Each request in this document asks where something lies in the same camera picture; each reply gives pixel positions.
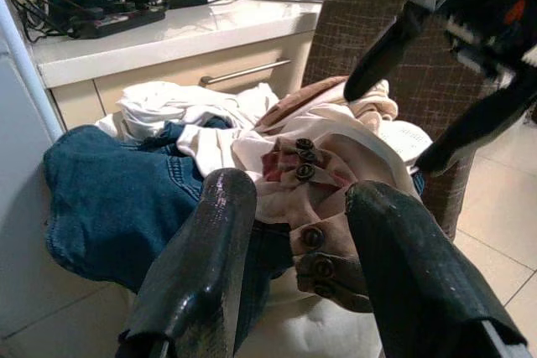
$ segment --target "drawer handle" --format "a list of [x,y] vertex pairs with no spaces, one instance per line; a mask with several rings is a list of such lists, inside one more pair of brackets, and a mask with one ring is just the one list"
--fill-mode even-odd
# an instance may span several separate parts
[[203,86],[209,86],[211,84],[216,84],[221,81],[236,79],[237,77],[242,77],[243,75],[251,75],[252,73],[257,73],[258,71],[273,69],[274,67],[279,67],[291,63],[289,59],[276,60],[275,62],[268,63],[266,65],[260,65],[258,67],[253,67],[251,69],[245,69],[230,73],[229,75],[221,75],[220,77],[211,77],[210,75],[204,75],[200,79],[200,83]]

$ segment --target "beige cabinet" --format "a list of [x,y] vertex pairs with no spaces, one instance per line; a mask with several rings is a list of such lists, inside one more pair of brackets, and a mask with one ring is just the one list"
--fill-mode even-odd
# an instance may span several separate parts
[[56,87],[51,92],[67,128],[118,111],[116,101],[123,88],[151,80],[231,93],[264,81],[282,97],[300,88],[312,37],[313,31],[199,54]]

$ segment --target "white countertop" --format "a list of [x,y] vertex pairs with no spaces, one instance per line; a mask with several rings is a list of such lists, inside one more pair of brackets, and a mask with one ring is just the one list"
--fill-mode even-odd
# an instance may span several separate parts
[[47,87],[315,29],[319,3],[237,0],[166,12],[157,23],[103,39],[45,39],[33,46]]

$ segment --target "chair backrest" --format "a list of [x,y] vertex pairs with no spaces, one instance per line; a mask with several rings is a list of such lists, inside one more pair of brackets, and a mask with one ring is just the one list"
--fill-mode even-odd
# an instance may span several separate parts
[[[311,45],[302,85],[349,74],[380,32],[393,21],[404,0],[325,0]],[[433,139],[484,90],[483,78],[449,52],[445,23],[430,18],[422,35],[388,77],[399,119],[422,127]],[[425,205],[450,237],[455,235],[472,156],[445,174],[426,178]]]

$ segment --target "brown button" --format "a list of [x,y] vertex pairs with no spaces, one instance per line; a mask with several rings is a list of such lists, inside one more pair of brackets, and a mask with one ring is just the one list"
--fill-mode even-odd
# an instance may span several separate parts
[[322,298],[331,298],[334,295],[334,289],[330,285],[323,283],[316,284],[313,287],[313,292]]
[[319,249],[325,243],[325,234],[319,228],[311,226],[302,231],[302,241],[307,247]]
[[300,182],[311,179],[315,174],[315,167],[310,163],[303,163],[295,171],[295,176]]
[[319,257],[313,265],[315,275],[322,278],[331,278],[334,275],[334,263],[328,257]]
[[301,150],[309,150],[314,147],[314,144],[309,138],[299,138],[295,142],[295,147],[300,148]]
[[298,152],[299,157],[302,158],[307,163],[314,163],[317,161],[317,156],[315,155],[315,152],[312,150],[299,150]]

